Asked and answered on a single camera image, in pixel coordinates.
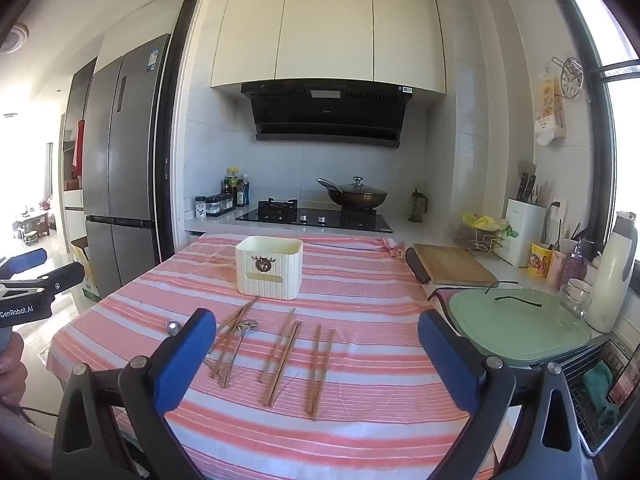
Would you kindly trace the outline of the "person's left hand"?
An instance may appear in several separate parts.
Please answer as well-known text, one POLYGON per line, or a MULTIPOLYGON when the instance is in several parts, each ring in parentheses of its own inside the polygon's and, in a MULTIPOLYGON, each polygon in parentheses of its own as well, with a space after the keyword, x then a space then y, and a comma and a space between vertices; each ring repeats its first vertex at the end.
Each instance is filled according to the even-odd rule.
POLYGON ((6 350, 0 356, 0 396, 3 404, 18 405, 26 391, 28 371, 22 362, 24 340, 12 333, 6 350))

